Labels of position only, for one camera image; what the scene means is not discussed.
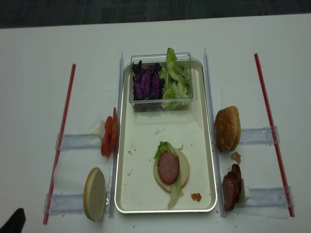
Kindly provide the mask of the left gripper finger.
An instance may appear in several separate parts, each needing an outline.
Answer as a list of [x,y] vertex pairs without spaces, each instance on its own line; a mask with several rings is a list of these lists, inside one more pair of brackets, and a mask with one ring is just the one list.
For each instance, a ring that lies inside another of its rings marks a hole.
[[21,233],[26,222],[23,208],[18,208],[0,228],[0,233]]

